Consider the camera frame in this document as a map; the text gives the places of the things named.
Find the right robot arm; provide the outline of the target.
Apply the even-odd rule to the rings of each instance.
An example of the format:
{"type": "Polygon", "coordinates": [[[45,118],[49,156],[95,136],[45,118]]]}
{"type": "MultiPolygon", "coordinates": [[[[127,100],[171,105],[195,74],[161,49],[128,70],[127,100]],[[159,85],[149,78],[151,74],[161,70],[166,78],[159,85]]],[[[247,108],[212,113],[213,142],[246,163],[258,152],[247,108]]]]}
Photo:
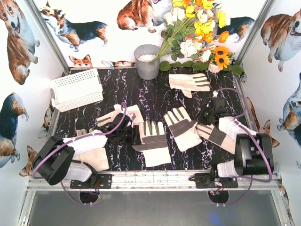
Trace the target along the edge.
{"type": "Polygon", "coordinates": [[[227,113],[225,99],[212,97],[208,106],[198,115],[197,132],[221,149],[234,155],[234,159],[216,165],[221,178],[268,175],[274,169],[270,137],[249,129],[227,113]]]}

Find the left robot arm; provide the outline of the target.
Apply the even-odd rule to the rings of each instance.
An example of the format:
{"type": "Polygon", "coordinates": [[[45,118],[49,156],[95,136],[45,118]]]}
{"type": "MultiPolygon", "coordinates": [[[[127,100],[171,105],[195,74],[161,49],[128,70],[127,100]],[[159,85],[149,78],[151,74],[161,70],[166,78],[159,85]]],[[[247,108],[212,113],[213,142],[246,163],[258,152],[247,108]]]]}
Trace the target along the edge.
{"type": "Polygon", "coordinates": [[[107,148],[138,143],[138,113],[116,111],[99,119],[100,126],[72,138],[52,136],[32,161],[32,177],[49,185],[71,181],[71,188],[92,188],[109,168],[107,148]]]}

